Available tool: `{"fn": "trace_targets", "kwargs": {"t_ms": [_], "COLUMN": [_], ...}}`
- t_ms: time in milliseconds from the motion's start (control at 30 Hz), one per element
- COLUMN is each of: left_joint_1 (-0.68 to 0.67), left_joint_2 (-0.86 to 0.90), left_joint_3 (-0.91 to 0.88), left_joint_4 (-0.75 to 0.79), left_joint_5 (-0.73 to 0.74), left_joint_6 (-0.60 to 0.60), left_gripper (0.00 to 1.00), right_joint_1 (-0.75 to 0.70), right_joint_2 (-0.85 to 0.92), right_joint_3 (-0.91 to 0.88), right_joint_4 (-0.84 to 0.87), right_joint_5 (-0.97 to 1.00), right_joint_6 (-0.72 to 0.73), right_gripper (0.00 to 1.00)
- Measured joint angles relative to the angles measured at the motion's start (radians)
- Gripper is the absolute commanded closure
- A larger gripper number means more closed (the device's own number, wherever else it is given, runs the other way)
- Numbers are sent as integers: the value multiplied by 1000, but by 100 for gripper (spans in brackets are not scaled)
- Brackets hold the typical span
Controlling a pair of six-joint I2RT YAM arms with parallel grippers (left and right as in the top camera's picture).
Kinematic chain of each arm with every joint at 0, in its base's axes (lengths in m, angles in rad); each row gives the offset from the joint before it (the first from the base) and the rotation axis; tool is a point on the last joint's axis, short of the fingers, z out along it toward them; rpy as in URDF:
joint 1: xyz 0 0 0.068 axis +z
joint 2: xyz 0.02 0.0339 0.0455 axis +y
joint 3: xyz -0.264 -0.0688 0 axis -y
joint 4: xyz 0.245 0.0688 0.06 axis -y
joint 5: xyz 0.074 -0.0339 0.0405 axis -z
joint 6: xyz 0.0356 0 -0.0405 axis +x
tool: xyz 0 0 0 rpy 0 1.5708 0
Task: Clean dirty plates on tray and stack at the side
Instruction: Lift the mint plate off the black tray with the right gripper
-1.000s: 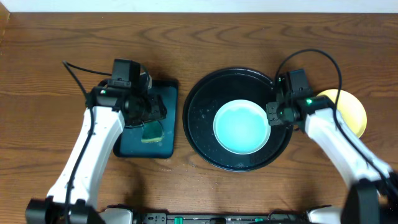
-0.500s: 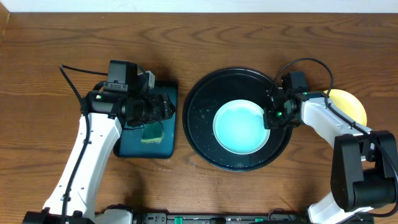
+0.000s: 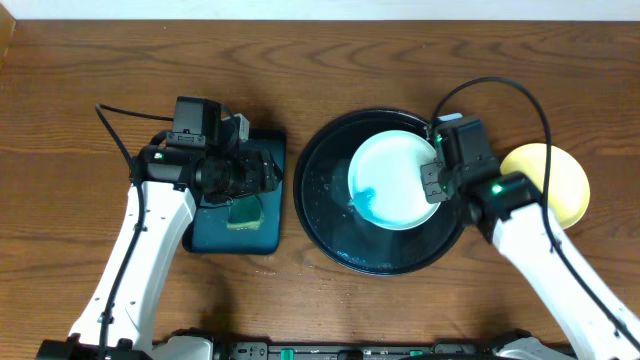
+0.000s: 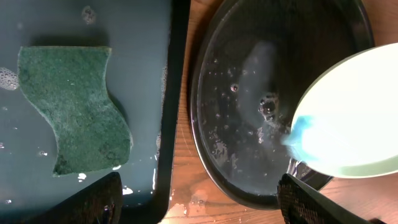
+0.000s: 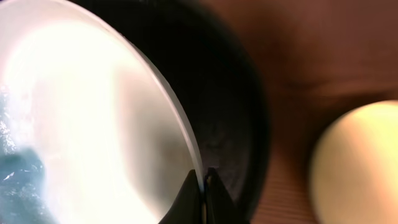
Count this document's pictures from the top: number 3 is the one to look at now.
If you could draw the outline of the green yellow sponge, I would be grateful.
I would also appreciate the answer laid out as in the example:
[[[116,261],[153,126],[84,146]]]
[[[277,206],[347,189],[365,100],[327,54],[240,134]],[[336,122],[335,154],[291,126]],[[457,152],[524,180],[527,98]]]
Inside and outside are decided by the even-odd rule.
[[[263,207],[255,195],[235,199],[229,207],[227,228],[230,230],[256,230],[263,221]]]

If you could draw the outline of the light blue plate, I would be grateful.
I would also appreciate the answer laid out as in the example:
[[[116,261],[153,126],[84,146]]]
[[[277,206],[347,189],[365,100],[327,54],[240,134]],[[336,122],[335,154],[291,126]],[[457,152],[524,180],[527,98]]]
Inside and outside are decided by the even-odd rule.
[[[386,230],[418,227],[438,210],[422,185],[421,166],[436,158],[426,139],[403,130],[365,140],[351,158],[347,183],[351,205],[366,221]]]

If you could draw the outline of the yellow plate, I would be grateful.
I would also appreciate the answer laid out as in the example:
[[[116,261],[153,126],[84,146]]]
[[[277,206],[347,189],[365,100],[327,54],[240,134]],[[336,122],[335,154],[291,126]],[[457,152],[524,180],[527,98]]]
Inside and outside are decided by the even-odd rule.
[[[502,161],[502,175],[521,172],[543,190],[546,145],[530,143],[511,151]],[[590,201],[587,175],[579,162],[566,151],[551,147],[549,205],[559,225],[568,229],[586,213]]]

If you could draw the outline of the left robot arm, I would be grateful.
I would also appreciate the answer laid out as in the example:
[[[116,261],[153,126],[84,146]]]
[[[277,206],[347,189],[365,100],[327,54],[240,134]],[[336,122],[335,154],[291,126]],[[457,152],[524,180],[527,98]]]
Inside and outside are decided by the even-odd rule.
[[[150,143],[127,159],[126,214],[92,299],[64,341],[40,359],[213,359],[195,329],[153,343],[159,299],[176,249],[269,255],[279,245],[286,148]]]

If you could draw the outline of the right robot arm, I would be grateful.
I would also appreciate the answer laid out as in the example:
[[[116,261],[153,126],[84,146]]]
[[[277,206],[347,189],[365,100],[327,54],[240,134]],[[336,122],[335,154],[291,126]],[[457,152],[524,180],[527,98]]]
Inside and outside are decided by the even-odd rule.
[[[638,317],[580,254],[525,174],[433,161],[420,175],[429,202],[451,203],[525,277],[578,358],[638,358]]]

